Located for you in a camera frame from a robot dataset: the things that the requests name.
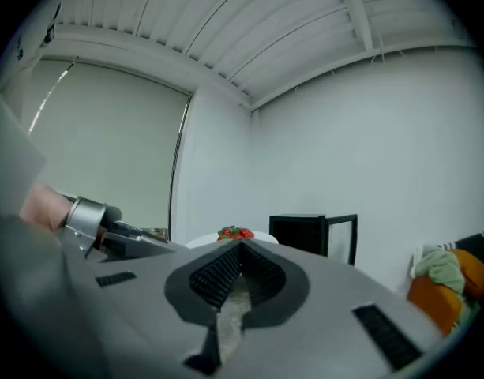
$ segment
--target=red fruit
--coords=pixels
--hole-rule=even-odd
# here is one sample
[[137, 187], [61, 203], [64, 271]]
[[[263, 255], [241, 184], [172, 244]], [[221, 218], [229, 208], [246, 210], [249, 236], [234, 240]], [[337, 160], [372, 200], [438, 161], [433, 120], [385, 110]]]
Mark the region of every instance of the red fruit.
[[246, 227], [242, 227], [240, 229], [240, 234], [246, 238], [254, 238], [254, 233], [250, 231], [250, 229], [247, 229]]

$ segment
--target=wall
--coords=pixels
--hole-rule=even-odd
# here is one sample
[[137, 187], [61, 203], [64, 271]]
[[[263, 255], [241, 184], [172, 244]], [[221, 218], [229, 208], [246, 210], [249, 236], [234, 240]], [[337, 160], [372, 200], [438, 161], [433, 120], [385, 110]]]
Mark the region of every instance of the wall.
[[408, 52], [300, 86], [254, 118], [261, 214], [357, 213], [356, 267], [405, 293], [413, 249], [484, 230], [484, 70]]
[[200, 87], [189, 106], [174, 181], [171, 239], [190, 240], [260, 219], [250, 114]]
[[[69, 66], [41, 61], [21, 118], [28, 130]], [[171, 168], [188, 97], [148, 79], [77, 63], [43, 107], [31, 141], [47, 158], [38, 179], [107, 202], [138, 227], [167, 227]]]

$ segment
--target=white corrugated ceiling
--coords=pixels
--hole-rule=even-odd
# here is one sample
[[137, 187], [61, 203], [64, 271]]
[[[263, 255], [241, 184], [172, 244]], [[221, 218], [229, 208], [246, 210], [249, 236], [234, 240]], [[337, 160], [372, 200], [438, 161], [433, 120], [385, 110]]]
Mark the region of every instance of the white corrugated ceiling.
[[[110, 45], [121, 36], [118, 45], [114, 42], [119, 49], [155, 48], [156, 54], [169, 53], [182, 67], [191, 66], [198, 77], [211, 73], [218, 86], [238, 89], [245, 107], [257, 107], [311, 77], [381, 52], [471, 45], [441, 0], [63, 2], [58, 28], [63, 47], [69, 39]], [[94, 28], [106, 30], [110, 38], [101, 42]], [[82, 57], [75, 49], [58, 47], [54, 54], [68, 51]], [[134, 60], [126, 65], [133, 63], [138, 67]], [[170, 77], [157, 76], [180, 84], [171, 71]]]

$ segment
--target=orange chair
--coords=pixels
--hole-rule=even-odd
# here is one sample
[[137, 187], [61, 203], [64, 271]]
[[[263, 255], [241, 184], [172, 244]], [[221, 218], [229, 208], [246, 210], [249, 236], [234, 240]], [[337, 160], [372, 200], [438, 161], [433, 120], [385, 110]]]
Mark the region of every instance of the orange chair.
[[[480, 299], [484, 296], [484, 264], [465, 250], [451, 250], [457, 257], [465, 283], [465, 294]], [[440, 331], [449, 334], [461, 311], [461, 301], [452, 289], [438, 285], [428, 276], [417, 276], [411, 285], [407, 300], [414, 303], [437, 324]]]

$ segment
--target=orange pillow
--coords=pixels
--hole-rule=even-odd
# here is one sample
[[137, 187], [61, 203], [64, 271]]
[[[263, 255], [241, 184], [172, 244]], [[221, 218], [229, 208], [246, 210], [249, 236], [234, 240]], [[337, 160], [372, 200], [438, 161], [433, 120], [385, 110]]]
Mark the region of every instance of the orange pillow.
[[465, 280], [464, 292], [466, 295], [475, 299], [482, 298], [484, 296], [484, 263], [466, 250], [456, 249], [449, 251], [456, 255], [460, 263], [461, 272]]

